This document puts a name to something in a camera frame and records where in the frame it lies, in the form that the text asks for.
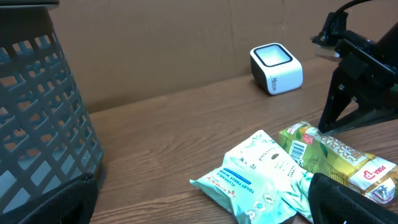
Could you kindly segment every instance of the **white cube device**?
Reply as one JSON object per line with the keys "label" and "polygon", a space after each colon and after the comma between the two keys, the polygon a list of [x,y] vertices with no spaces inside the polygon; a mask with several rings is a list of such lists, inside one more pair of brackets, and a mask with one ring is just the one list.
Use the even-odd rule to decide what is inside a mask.
{"label": "white cube device", "polygon": [[250,58],[254,79],[270,95],[294,90],[303,84],[300,62],[282,44],[255,47],[250,51]]}

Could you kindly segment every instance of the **lattice pattern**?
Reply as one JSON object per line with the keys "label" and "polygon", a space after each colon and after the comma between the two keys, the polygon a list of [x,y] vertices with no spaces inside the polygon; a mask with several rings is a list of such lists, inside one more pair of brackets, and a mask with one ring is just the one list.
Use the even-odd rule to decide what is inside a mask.
{"label": "lattice pattern", "polygon": [[82,172],[94,172],[103,156],[60,43],[46,22],[44,35],[17,43],[0,39],[1,213]]}

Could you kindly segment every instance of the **blue label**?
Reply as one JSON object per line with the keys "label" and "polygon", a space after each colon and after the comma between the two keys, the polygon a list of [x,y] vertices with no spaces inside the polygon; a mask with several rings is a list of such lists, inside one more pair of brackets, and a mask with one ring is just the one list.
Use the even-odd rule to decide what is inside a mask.
{"label": "blue label", "polygon": [[248,185],[251,185],[251,182],[246,180],[245,178],[243,178],[241,175],[233,172],[232,170],[228,169],[228,168],[224,168],[225,171],[229,172],[230,174],[234,175],[235,177],[237,177],[239,180],[242,180],[243,182],[245,182]]}

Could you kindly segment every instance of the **wet wipes package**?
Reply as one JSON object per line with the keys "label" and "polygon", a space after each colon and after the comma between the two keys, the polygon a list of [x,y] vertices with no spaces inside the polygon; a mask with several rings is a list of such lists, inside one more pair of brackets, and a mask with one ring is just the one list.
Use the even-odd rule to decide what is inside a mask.
{"label": "wet wipes package", "polygon": [[282,223],[296,211],[312,222],[311,179],[311,173],[258,131],[227,152],[220,168],[190,182],[231,212],[238,223]]}

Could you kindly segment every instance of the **light blue plastic package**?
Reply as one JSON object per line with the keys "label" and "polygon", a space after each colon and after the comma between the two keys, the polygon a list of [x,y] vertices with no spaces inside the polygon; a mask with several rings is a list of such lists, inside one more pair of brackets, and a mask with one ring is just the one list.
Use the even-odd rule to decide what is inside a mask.
{"label": "light blue plastic package", "polygon": [[282,223],[295,215],[296,210],[281,197],[290,190],[288,178],[269,164],[241,157],[242,144],[225,154],[220,168],[191,184],[231,212],[238,223]]}

